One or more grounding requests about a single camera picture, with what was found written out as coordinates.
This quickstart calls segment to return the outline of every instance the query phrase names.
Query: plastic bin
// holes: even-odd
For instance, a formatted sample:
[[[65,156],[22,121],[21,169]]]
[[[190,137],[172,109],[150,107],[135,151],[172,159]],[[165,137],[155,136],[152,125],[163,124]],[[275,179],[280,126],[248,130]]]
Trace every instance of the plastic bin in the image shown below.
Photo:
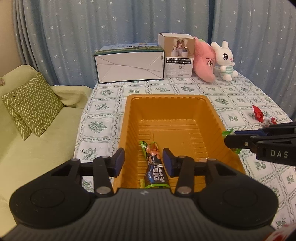
[[[121,128],[119,147],[125,149],[125,162],[113,188],[140,188],[147,162],[140,140],[155,141],[161,151],[168,147],[175,156],[195,161],[216,158],[245,173],[240,158],[224,145],[225,127],[211,102],[203,95],[130,95]],[[174,193],[177,177],[170,178]],[[194,191],[205,187],[205,179],[195,177]]]

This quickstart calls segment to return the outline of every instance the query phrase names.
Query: black ribbed surface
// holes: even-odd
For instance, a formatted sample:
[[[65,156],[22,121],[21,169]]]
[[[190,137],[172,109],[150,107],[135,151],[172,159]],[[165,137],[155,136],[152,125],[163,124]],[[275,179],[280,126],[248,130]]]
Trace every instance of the black ribbed surface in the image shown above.
[[[119,189],[113,197],[97,199],[84,217],[70,225],[43,230],[19,225],[3,240],[262,241],[272,231],[270,226],[254,230],[219,226],[205,218],[192,200],[175,197],[169,189]]]

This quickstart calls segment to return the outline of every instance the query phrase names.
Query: white bunny plush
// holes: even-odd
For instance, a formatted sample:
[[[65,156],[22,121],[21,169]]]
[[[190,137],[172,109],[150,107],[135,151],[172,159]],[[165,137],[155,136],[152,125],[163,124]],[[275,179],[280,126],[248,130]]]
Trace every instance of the white bunny plush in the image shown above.
[[[233,70],[233,54],[228,48],[228,42],[223,41],[222,47],[216,42],[212,42],[211,46],[216,53],[216,62],[220,65],[221,78],[226,81],[231,81],[232,77],[237,77],[239,73]]]

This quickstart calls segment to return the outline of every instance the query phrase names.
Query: black label on box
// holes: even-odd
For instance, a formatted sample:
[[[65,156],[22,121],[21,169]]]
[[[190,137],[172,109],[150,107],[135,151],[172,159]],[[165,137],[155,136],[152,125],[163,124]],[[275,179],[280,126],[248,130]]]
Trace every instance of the black label on box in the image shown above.
[[[191,58],[166,58],[167,64],[191,64]]]

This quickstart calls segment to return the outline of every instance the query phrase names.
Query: tablecloth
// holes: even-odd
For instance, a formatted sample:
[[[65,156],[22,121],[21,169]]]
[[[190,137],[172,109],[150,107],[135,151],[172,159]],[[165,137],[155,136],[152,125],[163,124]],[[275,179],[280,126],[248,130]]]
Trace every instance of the tablecloth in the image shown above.
[[[278,123],[290,122],[287,114],[249,79],[239,74],[231,82],[222,80],[206,83],[192,78],[97,83],[86,104],[78,129],[75,158],[93,161],[103,155],[112,156],[118,148],[126,97],[130,94],[202,94],[207,96],[226,129],[258,129],[252,105],[266,117]],[[279,209],[273,220],[275,228],[296,221],[296,174],[294,167],[259,161],[256,155],[243,149],[239,154],[246,174],[273,190],[279,199]],[[83,177],[83,187],[93,192],[92,177]]]

